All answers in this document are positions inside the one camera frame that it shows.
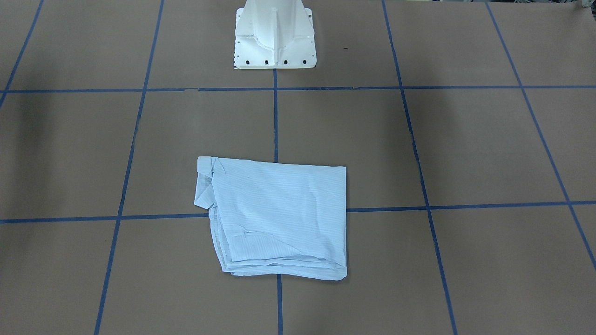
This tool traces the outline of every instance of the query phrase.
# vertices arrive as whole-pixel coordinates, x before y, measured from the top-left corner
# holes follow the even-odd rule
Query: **folded shirt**
[[[197,172],[223,271],[347,276],[345,167],[199,157]]]

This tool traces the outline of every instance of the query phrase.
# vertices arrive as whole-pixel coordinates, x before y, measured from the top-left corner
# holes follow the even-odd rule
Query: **folded cloth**
[[[340,280],[346,168],[199,157],[194,204],[209,209],[222,270]]]

